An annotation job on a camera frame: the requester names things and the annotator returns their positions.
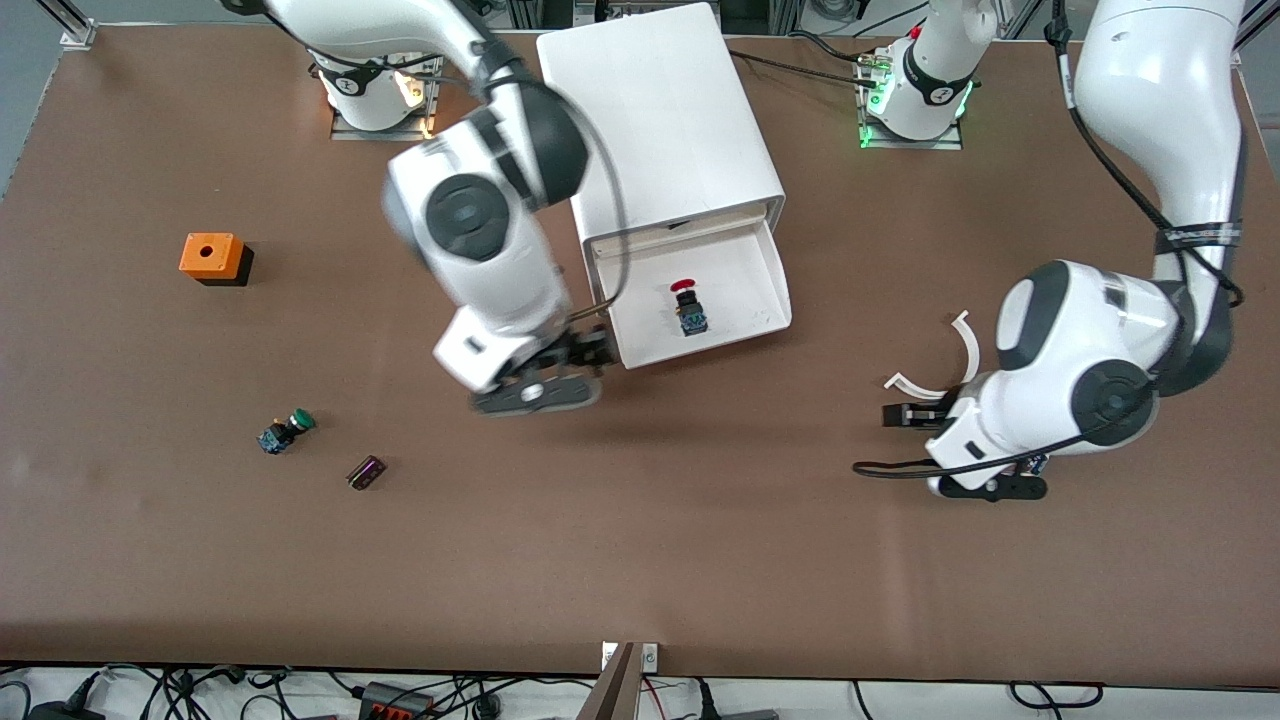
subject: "white plastic piece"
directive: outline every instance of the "white plastic piece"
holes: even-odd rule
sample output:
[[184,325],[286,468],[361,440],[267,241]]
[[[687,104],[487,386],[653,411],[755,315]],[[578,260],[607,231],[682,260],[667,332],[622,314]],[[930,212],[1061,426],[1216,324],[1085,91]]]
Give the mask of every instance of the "white plastic piece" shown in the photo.
[[906,395],[910,395],[911,397],[919,397],[920,400],[942,400],[942,396],[946,395],[945,392],[938,392],[936,389],[924,389],[923,387],[906,379],[906,375],[904,375],[902,373],[897,373],[892,378],[890,378],[888,382],[884,383],[884,389],[888,389],[895,386],[897,387],[897,389],[905,392]]
[[982,348],[978,346],[978,336],[974,334],[973,328],[969,327],[969,323],[964,322],[964,319],[968,316],[969,311],[961,310],[960,314],[956,315],[956,319],[951,320],[951,327],[955,328],[957,333],[960,333],[960,340],[964,341],[964,350],[969,355],[969,361],[965,364],[964,368],[964,379],[960,380],[964,383],[972,380],[978,375],[978,361],[982,359]]
[[[791,295],[773,241],[782,183],[710,6],[547,33],[538,54],[547,83],[599,128],[622,179],[631,275],[609,309],[622,365],[788,327]],[[571,202],[593,293],[612,296],[620,228],[599,158]],[[669,290],[685,278],[698,283],[708,324],[689,337]]]
[[480,315],[470,305],[465,305],[458,307],[431,354],[470,391],[489,392],[498,387],[494,378],[499,370],[512,364],[518,366],[541,347],[543,343],[535,336],[500,336],[489,332]]
[[[969,323],[965,322],[965,318],[968,316],[969,311],[963,310],[959,315],[956,315],[955,320],[951,320],[951,327],[960,333],[960,340],[964,341],[965,354],[968,355],[964,378],[960,380],[963,383],[966,383],[978,375],[978,364],[982,360],[982,347],[978,345],[978,336],[974,334],[973,328],[970,328]],[[938,392],[936,389],[925,389],[906,379],[906,375],[902,373],[897,373],[890,378],[888,382],[884,383],[884,389],[895,386],[906,395],[920,400],[942,400],[946,395],[945,392]]]

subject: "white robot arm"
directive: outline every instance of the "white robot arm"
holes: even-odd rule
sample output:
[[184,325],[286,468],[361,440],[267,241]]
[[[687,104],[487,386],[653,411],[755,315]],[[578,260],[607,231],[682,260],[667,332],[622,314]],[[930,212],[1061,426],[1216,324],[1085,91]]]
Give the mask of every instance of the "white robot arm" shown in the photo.
[[532,213],[577,191],[588,147],[573,109],[535,81],[521,59],[454,0],[223,0],[265,14],[325,68],[330,95],[364,124],[399,119],[378,85],[376,58],[442,54],[486,104],[390,161],[384,210],[460,306],[436,360],[470,388],[483,413],[577,407],[599,395],[594,378],[539,370],[596,370],[607,336],[568,329],[570,301]]
[[918,37],[900,37],[877,51],[892,67],[890,82],[868,114],[908,140],[945,133],[964,105],[997,27],[993,0],[932,0]]
[[[1155,420],[1158,397],[1222,366],[1238,304],[1229,295],[1239,290],[1228,273],[1243,196],[1230,74],[1242,12],[1242,0],[1098,3],[1074,101],[1064,70],[1068,105],[1160,193],[1161,209],[1147,208],[1158,227],[1152,279],[1062,260],[1038,268],[1005,297],[998,370],[934,406],[886,407],[887,425],[937,429],[925,442],[937,468],[855,470],[928,477],[950,497],[1034,498],[1043,496],[1046,456],[1133,442]],[[1065,38],[1059,49],[1065,58]]]

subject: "orange box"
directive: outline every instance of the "orange box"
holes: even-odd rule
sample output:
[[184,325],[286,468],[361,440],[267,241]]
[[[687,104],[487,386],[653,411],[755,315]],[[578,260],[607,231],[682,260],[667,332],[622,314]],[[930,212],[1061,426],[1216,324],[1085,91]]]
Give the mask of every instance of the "orange box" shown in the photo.
[[229,232],[193,232],[187,236],[178,269],[201,284],[246,286],[253,251]]

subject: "purple electronic component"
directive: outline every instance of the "purple electronic component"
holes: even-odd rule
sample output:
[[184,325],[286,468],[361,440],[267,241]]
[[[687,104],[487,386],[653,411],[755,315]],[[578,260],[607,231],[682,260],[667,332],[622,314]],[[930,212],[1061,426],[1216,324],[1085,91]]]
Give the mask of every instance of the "purple electronic component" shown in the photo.
[[365,457],[355,470],[347,474],[347,484],[353,489],[365,489],[374,480],[376,480],[378,475],[381,475],[384,470],[387,470],[387,464],[370,455],[369,457]]

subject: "brown table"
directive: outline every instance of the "brown table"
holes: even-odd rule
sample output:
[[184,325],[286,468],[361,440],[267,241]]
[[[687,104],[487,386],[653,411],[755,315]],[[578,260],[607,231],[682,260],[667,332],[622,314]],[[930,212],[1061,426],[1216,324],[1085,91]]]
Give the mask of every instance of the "brown table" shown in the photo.
[[[404,146],[326,140],[305,67],[247,27],[108,27],[63,59],[0,204],[0,656],[593,671],[643,639],[668,674],[1280,679],[1280,193],[1252,123],[1230,364],[992,506],[849,465],[922,455],[878,427],[881,383],[956,380],[959,310],[989,366],[1032,268],[1149,269],[1046,47],[992,47],[961,152],[859,150],[846,87],[740,64],[794,325],[518,419],[431,359],[453,306],[378,200]],[[567,205],[541,220],[585,302]],[[247,241],[250,287],[183,277],[192,231]],[[264,455],[294,406],[320,428]],[[390,470],[356,493],[366,454]]]

